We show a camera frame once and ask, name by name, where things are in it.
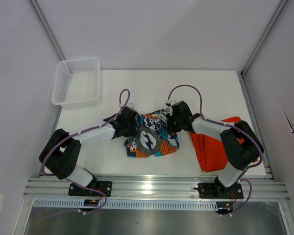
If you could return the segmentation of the colourful patterned shorts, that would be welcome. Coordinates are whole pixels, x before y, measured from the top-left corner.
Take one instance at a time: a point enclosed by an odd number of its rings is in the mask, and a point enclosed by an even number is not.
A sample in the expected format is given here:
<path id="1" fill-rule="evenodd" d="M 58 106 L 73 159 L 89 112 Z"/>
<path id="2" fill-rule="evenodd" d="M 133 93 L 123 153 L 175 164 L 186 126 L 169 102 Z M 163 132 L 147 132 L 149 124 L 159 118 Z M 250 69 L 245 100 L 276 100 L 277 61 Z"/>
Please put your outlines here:
<path id="1" fill-rule="evenodd" d="M 161 157 L 180 149 L 177 134 L 168 130 L 170 112 L 164 108 L 138 115 L 137 133 L 124 142 L 128 157 Z"/>

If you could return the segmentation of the orange shorts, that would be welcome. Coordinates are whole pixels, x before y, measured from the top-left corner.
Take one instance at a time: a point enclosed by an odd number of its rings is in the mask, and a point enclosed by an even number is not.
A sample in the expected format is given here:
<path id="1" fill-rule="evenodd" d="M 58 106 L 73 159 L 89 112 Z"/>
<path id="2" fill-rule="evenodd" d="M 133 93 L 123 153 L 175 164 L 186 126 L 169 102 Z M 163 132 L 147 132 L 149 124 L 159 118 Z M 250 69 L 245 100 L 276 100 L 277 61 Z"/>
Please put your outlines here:
<path id="1" fill-rule="evenodd" d="M 220 140 L 190 133 L 196 158 L 203 172 L 223 170 L 228 163 L 224 146 Z"/>

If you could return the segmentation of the white plastic basket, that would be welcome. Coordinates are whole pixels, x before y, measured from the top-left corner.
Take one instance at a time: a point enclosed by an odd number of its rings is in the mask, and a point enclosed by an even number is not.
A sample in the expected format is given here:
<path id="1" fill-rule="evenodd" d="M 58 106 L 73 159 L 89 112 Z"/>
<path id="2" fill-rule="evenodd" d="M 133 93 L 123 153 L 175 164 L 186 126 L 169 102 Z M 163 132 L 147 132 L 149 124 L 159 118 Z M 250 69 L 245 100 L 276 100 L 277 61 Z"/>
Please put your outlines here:
<path id="1" fill-rule="evenodd" d="M 100 103 L 100 60 L 82 57 L 57 64 L 51 102 L 65 109 L 96 106 Z"/>

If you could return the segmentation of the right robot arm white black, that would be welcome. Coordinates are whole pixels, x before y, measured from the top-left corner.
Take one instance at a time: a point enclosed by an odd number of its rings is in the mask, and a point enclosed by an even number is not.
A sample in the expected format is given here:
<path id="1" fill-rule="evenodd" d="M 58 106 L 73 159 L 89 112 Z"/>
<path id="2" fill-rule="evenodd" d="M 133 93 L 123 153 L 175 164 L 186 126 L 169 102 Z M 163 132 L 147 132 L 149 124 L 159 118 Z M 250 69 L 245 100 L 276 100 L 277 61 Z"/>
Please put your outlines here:
<path id="1" fill-rule="evenodd" d="M 218 197 L 226 197 L 245 172 L 259 165 L 264 153 L 263 146 L 249 124 L 215 121 L 206 116 L 192 114 L 185 101 L 166 105 L 168 130 L 174 133 L 182 130 L 211 137 L 222 143 L 228 163 L 214 180 L 214 192 Z"/>

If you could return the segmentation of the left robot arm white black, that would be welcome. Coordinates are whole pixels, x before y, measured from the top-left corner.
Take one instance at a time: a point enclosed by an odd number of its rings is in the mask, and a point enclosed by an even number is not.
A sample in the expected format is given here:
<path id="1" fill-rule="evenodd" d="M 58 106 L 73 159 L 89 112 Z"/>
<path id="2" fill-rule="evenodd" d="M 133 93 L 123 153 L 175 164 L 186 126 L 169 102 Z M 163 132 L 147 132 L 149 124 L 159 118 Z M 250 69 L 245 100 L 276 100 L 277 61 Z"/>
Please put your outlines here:
<path id="1" fill-rule="evenodd" d="M 119 137 L 132 137 L 136 134 L 139 115 L 126 106 L 104 123 L 71 134 L 64 129 L 56 130 L 39 156 L 42 173 L 47 168 L 59 180 L 68 180 L 79 186 L 84 195 L 96 192 L 95 176 L 80 167 L 77 160 L 83 148 Z"/>

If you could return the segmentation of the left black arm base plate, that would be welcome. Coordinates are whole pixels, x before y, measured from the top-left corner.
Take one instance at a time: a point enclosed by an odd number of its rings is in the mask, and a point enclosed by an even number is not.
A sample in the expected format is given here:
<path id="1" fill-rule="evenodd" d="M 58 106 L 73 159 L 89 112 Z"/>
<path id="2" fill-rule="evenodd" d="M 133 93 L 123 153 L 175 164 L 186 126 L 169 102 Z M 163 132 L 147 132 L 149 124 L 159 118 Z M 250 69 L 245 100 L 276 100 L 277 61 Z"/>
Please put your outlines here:
<path id="1" fill-rule="evenodd" d="M 82 196 L 82 197 L 99 197 L 102 196 L 100 192 L 107 197 L 111 196 L 112 181 L 93 181 L 86 187 L 80 187 L 74 183 L 70 184 L 68 195 L 69 196 Z"/>

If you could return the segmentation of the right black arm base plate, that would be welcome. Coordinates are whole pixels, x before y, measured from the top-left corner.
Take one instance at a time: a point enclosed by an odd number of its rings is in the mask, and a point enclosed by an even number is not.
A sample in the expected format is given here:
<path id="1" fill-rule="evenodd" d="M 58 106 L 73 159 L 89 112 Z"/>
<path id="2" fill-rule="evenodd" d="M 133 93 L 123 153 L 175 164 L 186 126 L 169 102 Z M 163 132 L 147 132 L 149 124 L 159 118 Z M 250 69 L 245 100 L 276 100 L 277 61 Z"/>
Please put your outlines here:
<path id="1" fill-rule="evenodd" d="M 228 188 L 215 183 L 198 183 L 197 187 L 193 189 L 199 193 L 199 197 L 202 199 L 231 199 L 233 195 L 237 199 L 244 198 L 242 185 L 238 183 Z"/>

